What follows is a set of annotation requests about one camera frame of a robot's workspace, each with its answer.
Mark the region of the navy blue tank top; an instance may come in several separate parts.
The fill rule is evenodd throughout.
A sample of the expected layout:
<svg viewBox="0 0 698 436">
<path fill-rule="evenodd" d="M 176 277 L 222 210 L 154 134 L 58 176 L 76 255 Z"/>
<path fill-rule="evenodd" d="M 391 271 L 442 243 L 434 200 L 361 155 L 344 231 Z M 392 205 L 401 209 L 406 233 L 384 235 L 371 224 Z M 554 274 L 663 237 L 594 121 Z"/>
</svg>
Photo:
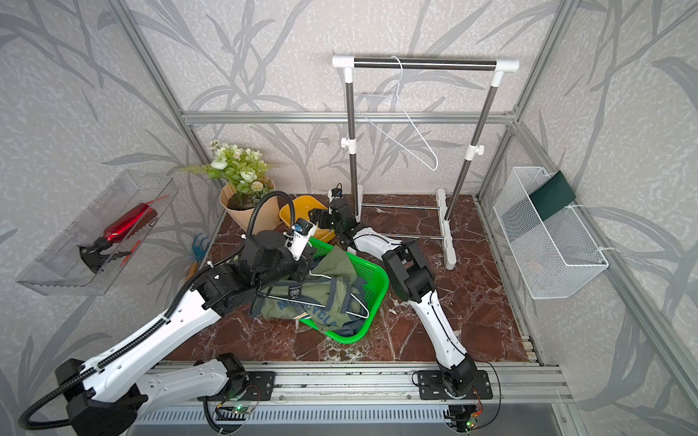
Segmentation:
<svg viewBox="0 0 698 436">
<path fill-rule="evenodd" d="M 338 326 L 332 326 L 329 332 L 339 335 L 340 337 L 351 337 L 363 328 L 365 325 L 365 319 L 357 318 L 355 320 L 349 320 L 347 323 Z"/>
</svg>

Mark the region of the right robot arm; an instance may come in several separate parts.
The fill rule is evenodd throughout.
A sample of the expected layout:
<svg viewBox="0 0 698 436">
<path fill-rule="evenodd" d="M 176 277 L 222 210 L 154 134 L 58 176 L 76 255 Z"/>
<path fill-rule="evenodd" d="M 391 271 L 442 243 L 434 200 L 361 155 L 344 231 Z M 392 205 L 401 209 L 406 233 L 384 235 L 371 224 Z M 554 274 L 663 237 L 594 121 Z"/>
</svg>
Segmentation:
<svg viewBox="0 0 698 436">
<path fill-rule="evenodd" d="M 417 241 L 398 241 L 360 223 L 342 189 L 331 191 L 329 208 L 313 209 L 309 221 L 332 230 L 343 245 L 382 261 L 390 286 L 416 311 L 434 345 L 445 392 L 463 399 L 473 391 L 478 368 L 441 307 L 434 273 Z"/>
</svg>

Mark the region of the green tank top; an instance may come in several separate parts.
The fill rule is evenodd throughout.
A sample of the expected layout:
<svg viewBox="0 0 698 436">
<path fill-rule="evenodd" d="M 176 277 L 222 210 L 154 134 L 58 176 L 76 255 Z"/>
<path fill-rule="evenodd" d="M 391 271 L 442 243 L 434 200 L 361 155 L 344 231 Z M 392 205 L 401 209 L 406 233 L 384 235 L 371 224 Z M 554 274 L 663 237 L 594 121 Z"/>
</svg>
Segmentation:
<svg viewBox="0 0 698 436">
<path fill-rule="evenodd" d="M 334 248 L 313 263 L 302 282 L 285 280 L 265 287 L 254 298 L 250 315 L 310 320 L 320 332 L 352 336 L 371 315 L 364 285 L 348 253 Z"/>
</svg>

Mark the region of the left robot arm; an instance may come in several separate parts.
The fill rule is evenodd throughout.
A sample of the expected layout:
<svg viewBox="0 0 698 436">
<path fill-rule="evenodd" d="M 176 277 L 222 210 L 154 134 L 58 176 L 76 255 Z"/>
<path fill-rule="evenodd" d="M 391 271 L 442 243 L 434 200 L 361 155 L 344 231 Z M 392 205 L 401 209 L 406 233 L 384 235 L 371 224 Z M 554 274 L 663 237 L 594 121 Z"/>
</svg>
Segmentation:
<svg viewBox="0 0 698 436">
<path fill-rule="evenodd" d="M 314 256 L 309 245 L 316 226 L 293 218 L 290 231 L 256 233 L 256 207 L 245 241 L 227 258 L 200 269 L 177 292 L 170 306 L 127 339 L 84 362 L 58 367 L 58 387 L 30 405 L 18 425 L 28 432 L 70 427 L 78 435 L 120 435 L 136 419 L 166 405 L 199 396 L 216 396 L 242 374 L 236 359 L 217 358 L 194 375 L 181 372 L 173 387 L 149 383 L 147 372 L 189 338 L 223 319 L 276 283 L 303 281 Z M 196 375 L 204 376 L 198 383 Z"/>
</svg>

